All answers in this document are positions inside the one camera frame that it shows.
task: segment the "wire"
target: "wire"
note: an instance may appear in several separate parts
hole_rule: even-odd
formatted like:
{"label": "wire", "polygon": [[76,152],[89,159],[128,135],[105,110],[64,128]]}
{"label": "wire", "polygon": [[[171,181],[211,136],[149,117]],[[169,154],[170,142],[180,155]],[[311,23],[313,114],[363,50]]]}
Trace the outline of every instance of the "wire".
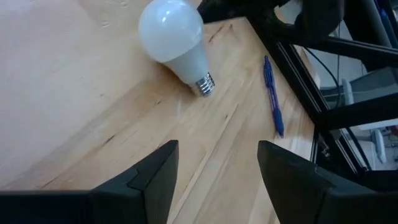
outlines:
{"label": "wire", "polygon": [[336,77],[332,74],[332,72],[329,70],[329,68],[307,47],[304,47],[304,49],[309,52],[313,57],[315,57],[315,59],[325,68],[325,70],[330,74],[331,78],[333,79],[333,81],[336,84],[336,88],[337,88],[337,102],[336,102],[336,106],[335,109],[339,106],[340,104],[340,97],[341,97],[341,93],[340,93],[340,86],[338,84],[338,81],[336,79]]}

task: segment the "metal screw base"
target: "metal screw base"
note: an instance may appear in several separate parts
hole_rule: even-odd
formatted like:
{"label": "metal screw base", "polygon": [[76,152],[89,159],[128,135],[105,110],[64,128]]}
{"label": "metal screw base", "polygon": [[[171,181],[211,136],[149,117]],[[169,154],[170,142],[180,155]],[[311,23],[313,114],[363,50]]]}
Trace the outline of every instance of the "metal screw base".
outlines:
{"label": "metal screw base", "polygon": [[215,84],[211,75],[207,73],[206,76],[204,76],[196,83],[191,84],[190,87],[194,94],[196,94],[196,96],[206,97],[209,96],[214,90]]}

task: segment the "light bulb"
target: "light bulb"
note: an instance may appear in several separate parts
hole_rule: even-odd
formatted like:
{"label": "light bulb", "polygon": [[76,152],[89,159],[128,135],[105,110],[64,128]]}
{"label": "light bulb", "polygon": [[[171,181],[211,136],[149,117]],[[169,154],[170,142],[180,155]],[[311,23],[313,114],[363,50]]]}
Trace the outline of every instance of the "light bulb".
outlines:
{"label": "light bulb", "polygon": [[139,35],[148,55],[168,66],[196,95],[213,91],[203,21],[193,6],[182,0],[152,1],[141,14]]}

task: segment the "wooden table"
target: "wooden table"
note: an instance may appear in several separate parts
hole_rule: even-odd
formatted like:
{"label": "wooden table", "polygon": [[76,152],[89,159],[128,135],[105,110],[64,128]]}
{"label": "wooden table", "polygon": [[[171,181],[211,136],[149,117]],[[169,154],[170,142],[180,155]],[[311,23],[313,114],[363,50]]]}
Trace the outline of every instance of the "wooden table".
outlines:
{"label": "wooden table", "polygon": [[273,223],[258,141],[309,158],[313,123],[272,62],[285,123],[277,137],[267,50],[246,19],[205,26],[216,89],[193,96],[140,46],[148,2],[0,2],[1,188],[91,189],[178,139],[169,223]]}

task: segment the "blue pen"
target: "blue pen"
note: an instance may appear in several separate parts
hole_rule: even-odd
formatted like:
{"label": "blue pen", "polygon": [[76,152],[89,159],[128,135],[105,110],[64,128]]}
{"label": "blue pen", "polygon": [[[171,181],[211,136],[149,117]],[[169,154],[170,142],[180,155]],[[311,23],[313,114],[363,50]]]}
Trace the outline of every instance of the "blue pen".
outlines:
{"label": "blue pen", "polygon": [[266,87],[269,92],[269,99],[272,106],[272,115],[274,117],[274,123],[276,131],[280,137],[284,137],[284,122],[282,120],[282,113],[279,109],[278,97],[276,95],[274,75],[272,74],[271,63],[268,56],[264,57],[264,79],[266,81]]}

